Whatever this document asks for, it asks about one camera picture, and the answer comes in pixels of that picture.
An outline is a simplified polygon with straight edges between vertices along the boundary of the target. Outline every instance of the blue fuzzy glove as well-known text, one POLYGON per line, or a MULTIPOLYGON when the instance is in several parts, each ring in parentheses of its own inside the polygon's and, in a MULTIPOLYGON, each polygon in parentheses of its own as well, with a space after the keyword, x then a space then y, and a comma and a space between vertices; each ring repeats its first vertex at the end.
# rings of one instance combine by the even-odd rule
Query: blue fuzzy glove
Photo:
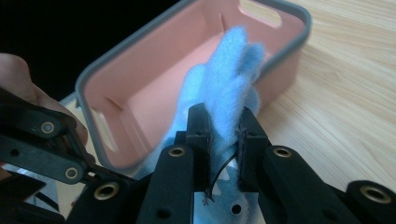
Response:
MULTIPOLYGON (((260 74, 263 54, 261 44, 248 43, 243 27, 234 27, 228 31, 208 62, 194 66, 186 75, 177 101, 175 119, 169 131, 134 177, 141 178, 153 172, 161 150, 173 145, 177 131, 186 131, 189 108, 200 103, 205 104, 214 128, 211 165, 222 167, 223 164, 215 164, 215 161, 219 161, 215 158, 229 155, 225 156, 227 159, 235 153, 236 129, 244 106, 254 114, 260 109, 260 98, 252 84, 260 74)), ((216 173, 220 171, 216 167, 214 170, 216 173)), ((221 197, 214 194, 215 203, 204 205, 202 200, 205 195, 195 193, 194 223, 220 223, 224 220, 227 223, 246 223, 252 211, 257 211, 257 206, 249 206, 251 197, 239 192, 236 186, 237 172, 229 173, 232 175, 231 180, 217 185, 222 188, 221 197), (242 207, 242 212, 237 217, 231 214, 229 207, 230 203, 235 202, 242 207), (224 213, 230 213, 229 219, 217 216, 224 213)))

